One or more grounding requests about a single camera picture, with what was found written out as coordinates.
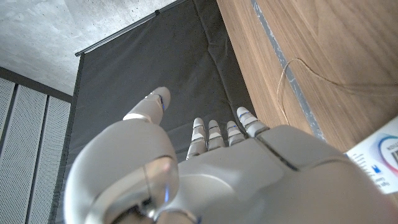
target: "perforated panel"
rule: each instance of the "perforated panel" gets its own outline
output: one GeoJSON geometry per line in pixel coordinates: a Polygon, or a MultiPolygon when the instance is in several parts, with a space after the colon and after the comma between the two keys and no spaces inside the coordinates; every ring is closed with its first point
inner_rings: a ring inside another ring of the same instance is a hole
{"type": "Polygon", "coordinates": [[[47,223],[67,130],[70,104],[50,97],[30,206],[29,223],[47,223]]]}
{"type": "Polygon", "coordinates": [[[0,135],[4,128],[15,83],[0,78],[0,135]]]}
{"type": "Polygon", "coordinates": [[[0,157],[0,223],[25,223],[46,95],[18,86],[0,157]]]}

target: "white robotic hand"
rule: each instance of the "white robotic hand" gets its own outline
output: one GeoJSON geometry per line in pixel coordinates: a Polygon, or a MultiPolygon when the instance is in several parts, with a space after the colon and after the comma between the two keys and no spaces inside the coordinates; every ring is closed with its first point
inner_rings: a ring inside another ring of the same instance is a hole
{"type": "Polygon", "coordinates": [[[193,122],[187,160],[159,126],[170,102],[154,90],[97,135],[69,173],[67,223],[398,223],[397,208],[344,155],[290,126],[269,129],[247,109],[246,134],[193,122]]]}
{"type": "MultiPolygon", "coordinates": [[[[238,108],[237,114],[239,116],[239,121],[244,126],[247,134],[252,138],[269,129],[244,107],[238,108]]],[[[245,140],[244,135],[234,121],[228,121],[226,128],[228,132],[229,146],[233,146],[234,144],[245,140]]],[[[187,159],[199,156],[204,152],[212,151],[219,147],[225,147],[225,144],[217,121],[211,120],[209,122],[209,140],[207,144],[203,120],[196,118],[193,122],[192,140],[188,150],[187,159]]]]}

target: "concrete wall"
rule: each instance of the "concrete wall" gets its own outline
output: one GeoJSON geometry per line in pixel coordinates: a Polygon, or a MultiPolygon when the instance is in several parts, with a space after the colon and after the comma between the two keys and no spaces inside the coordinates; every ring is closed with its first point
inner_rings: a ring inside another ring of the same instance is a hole
{"type": "Polygon", "coordinates": [[[0,66],[73,94],[74,53],[174,0],[2,0],[0,66]]]}

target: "wood grain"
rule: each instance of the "wood grain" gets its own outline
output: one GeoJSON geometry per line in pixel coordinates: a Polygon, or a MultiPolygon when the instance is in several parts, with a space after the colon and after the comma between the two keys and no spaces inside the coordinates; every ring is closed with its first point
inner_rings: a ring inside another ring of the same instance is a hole
{"type": "Polygon", "coordinates": [[[372,1],[257,2],[287,59],[300,57],[355,89],[353,95],[292,63],[328,143],[345,152],[398,115],[398,96],[372,96],[398,94],[396,3],[383,11],[372,1]]]}
{"type": "MultiPolygon", "coordinates": [[[[270,127],[287,124],[276,96],[282,67],[251,5],[244,1],[218,4],[257,117],[270,127]]],[[[283,100],[290,125],[312,134],[290,88],[285,89],[283,100]]]]}
{"type": "MultiPolygon", "coordinates": [[[[299,57],[345,86],[326,83],[291,63],[329,144],[346,152],[398,115],[398,2],[257,2],[287,60],[299,57]]],[[[271,127],[284,124],[276,97],[282,68],[250,1],[218,4],[257,116],[271,127]]],[[[310,133],[287,83],[283,94],[289,121],[310,133]]],[[[398,194],[391,199],[398,205],[398,194]]]]}

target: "black backdrop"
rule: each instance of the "black backdrop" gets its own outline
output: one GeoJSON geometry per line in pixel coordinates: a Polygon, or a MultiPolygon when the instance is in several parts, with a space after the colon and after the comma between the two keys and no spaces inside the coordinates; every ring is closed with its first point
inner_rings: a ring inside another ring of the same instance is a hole
{"type": "Polygon", "coordinates": [[[196,117],[206,126],[217,120],[227,140],[236,109],[254,112],[215,0],[187,0],[81,56],[50,223],[63,223],[63,191],[78,153],[158,86],[172,95],[160,125],[179,161],[196,117]]]}

